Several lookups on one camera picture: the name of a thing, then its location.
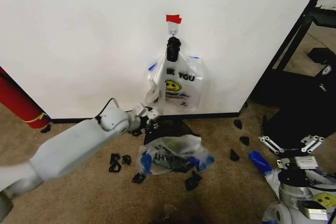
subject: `red cylinder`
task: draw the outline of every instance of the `red cylinder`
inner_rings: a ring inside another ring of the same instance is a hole
[[[47,114],[11,82],[9,75],[1,67],[0,74],[0,102],[30,127],[37,129],[46,126],[50,122]]]

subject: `metal leg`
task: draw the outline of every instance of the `metal leg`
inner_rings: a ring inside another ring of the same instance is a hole
[[[294,54],[294,52],[298,48],[299,44],[301,43],[303,37],[306,35],[312,21],[313,21],[313,18],[310,15],[307,15],[304,18],[300,29],[298,30],[297,34],[295,35],[292,43],[289,45],[285,55],[281,59],[279,65],[277,67],[277,70],[281,70],[281,71],[284,70],[284,68],[286,67],[290,58],[292,57],[292,55]]]

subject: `hanging plastic bag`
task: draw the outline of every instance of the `hanging plastic bag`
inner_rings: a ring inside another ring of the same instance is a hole
[[[202,61],[199,57],[184,57],[180,45],[177,38],[171,37],[166,54],[148,68],[151,89],[145,102],[158,108],[160,113],[166,104],[193,110],[200,102],[204,80]]]
[[[163,174],[170,171],[187,172],[196,166],[205,170],[214,159],[194,135],[160,137],[139,148],[137,168],[143,175]]]

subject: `cable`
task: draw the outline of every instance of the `cable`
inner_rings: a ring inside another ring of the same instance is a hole
[[[335,189],[332,189],[332,188],[321,188],[321,187],[312,186],[312,185],[309,185],[309,187],[312,188],[312,189],[315,189],[315,190],[320,190],[320,191],[336,191],[336,188]]]

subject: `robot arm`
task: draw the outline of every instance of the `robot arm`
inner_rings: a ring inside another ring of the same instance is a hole
[[[109,106],[111,101],[116,106]],[[27,162],[0,167],[0,222],[13,206],[7,195],[20,195],[50,179],[65,176],[93,156],[110,138],[140,130],[159,116],[156,110],[141,104],[124,112],[111,99],[98,116],[49,139]]]

